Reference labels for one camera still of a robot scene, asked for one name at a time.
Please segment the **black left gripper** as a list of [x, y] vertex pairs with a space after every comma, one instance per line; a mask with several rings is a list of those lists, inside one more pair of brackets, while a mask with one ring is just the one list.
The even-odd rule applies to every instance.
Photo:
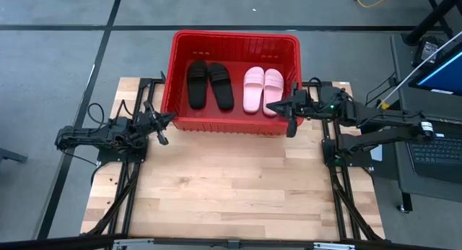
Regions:
[[134, 127], [135, 140], [147, 138], [151, 133], [157, 133], [157, 139], [161, 145], [168, 145], [169, 142], [163, 131], [166, 130], [168, 124], [176, 117], [175, 113], [159, 113], [152, 104], [146, 100], [143, 103], [144, 112], [139, 114], [138, 120]]

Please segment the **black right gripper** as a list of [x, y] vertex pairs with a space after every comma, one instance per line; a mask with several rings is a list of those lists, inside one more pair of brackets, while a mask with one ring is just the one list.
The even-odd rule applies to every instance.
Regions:
[[299, 88], [298, 82], [293, 82], [289, 97], [273, 103], [267, 103], [266, 107], [277, 115], [287, 118], [288, 126], [286, 137], [293, 138], [297, 133], [297, 118], [308, 118], [308, 114], [314, 111], [315, 102], [305, 89]]

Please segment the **pink slide sandal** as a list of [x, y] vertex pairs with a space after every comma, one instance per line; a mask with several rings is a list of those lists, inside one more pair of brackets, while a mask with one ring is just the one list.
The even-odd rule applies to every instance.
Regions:
[[276, 112], [267, 107], [269, 103], [275, 103], [282, 99], [284, 92], [284, 78], [276, 69], [268, 69], [264, 74], [263, 85], [263, 113], [267, 116], [275, 116]]
[[259, 66], [250, 68], [243, 79], [243, 109], [255, 113], [260, 106], [264, 85], [264, 70]]

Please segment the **black slide sandal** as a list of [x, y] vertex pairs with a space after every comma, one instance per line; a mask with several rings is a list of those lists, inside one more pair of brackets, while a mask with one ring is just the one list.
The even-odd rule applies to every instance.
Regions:
[[188, 68], [188, 102], [192, 109], [200, 110], [206, 105], [207, 69], [205, 61], [195, 61]]
[[212, 63], [208, 66], [208, 76], [218, 108], [222, 111], [232, 110], [234, 95], [227, 68], [223, 64]]

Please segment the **red plastic bin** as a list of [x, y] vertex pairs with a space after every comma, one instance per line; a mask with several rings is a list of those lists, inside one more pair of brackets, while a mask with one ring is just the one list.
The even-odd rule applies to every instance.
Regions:
[[[207, 87], [204, 108], [190, 107], [188, 68], [196, 61], [218, 63], [228, 70], [233, 109], [223, 111], [218, 107], [211, 86]], [[299, 40], [287, 34], [180, 30], [173, 37], [160, 110], [175, 113], [173, 124], [184, 131], [283, 135], [286, 119], [267, 116], [261, 109], [255, 113], [243, 109], [244, 76], [254, 66], [279, 71], [284, 78], [282, 96], [286, 98], [292, 84], [302, 81]]]

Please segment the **black power adapter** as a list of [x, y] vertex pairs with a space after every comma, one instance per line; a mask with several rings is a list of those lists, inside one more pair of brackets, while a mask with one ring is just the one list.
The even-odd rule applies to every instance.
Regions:
[[[436, 52], [436, 50], [440, 48], [443, 44], [444, 42], [441, 39], [436, 38], [435, 36], [423, 37], [418, 44], [416, 53], [414, 54], [412, 66], [419, 66], [431, 54]], [[437, 63], [437, 61], [441, 58], [443, 53], [444, 51], [439, 51], [438, 53], [433, 55], [422, 65], [422, 68], [430, 68], [434, 66]]]

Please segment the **grey furniture leg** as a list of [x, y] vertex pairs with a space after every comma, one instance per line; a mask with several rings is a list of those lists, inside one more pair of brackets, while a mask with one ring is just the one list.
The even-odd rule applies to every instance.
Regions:
[[18, 163], [25, 163], [28, 159], [28, 156], [21, 155], [3, 148], [0, 148], [0, 163], [3, 160], [13, 160]]

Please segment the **black keyboard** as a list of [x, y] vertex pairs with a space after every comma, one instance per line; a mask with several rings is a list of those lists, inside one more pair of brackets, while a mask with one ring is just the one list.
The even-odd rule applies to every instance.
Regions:
[[462, 135], [436, 134], [429, 141], [408, 142], [416, 175], [452, 184], [462, 184]]

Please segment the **blue screen monitor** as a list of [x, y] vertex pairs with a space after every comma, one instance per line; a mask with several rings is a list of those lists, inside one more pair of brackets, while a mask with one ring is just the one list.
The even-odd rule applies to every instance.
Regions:
[[462, 42], [440, 57], [409, 83], [410, 87], [462, 96]]

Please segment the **black laptop computer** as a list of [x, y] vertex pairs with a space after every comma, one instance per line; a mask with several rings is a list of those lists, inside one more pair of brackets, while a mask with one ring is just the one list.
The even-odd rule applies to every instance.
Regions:
[[[391, 54], [399, 81], [414, 69], [411, 61], [416, 49], [415, 46], [405, 44], [401, 35], [391, 36]], [[462, 96], [417, 89], [407, 83], [396, 91], [396, 96], [397, 98], [391, 99], [393, 109], [422, 111], [439, 133], [462, 131]], [[396, 155], [398, 186], [405, 204], [411, 201], [412, 194], [462, 202], [462, 174], [458, 176], [459, 184], [418, 176], [413, 169], [408, 145], [397, 142], [393, 148]]]

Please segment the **black stand pole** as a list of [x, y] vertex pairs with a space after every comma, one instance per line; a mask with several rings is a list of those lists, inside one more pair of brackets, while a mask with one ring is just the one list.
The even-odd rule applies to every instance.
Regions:
[[439, 4], [435, 0], [428, 0], [432, 11], [409, 34], [403, 34], [402, 39], [408, 46], [416, 46], [420, 39], [431, 30], [437, 22], [448, 38], [453, 38], [453, 31], [449, 28], [444, 16], [454, 7], [458, 7], [462, 15], [462, 0], [442, 0]]

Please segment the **silver rail bracket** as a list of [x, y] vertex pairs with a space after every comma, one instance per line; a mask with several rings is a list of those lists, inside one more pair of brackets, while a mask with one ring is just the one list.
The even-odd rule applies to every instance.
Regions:
[[153, 238], [130, 238], [114, 240], [111, 250], [127, 250], [129, 246], [153, 245]]
[[350, 244], [315, 242], [313, 250], [356, 250], [356, 248]]

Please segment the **black table edge rail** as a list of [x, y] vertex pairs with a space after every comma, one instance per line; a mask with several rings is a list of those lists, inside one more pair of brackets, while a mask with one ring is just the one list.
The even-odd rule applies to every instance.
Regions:
[[[49, 238], [29, 241], [11, 241], [0, 243], [0, 250], [95, 250], [112, 248], [114, 240], [130, 239], [123, 234], [109, 235], [84, 235], [65, 238]], [[209, 246], [223, 247], [230, 250], [244, 247], [284, 247], [313, 250], [315, 242], [342, 243], [354, 245], [356, 250], [450, 250], [415, 246], [390, 241], [363, 241], [344, 239], [340, 241], [280, 241], [280, 240], [243, 240], [243, 239], [200, 239], [200, 238], [164, 238], [154, 239], [154, 245], [186, 245], [186, 246]]]

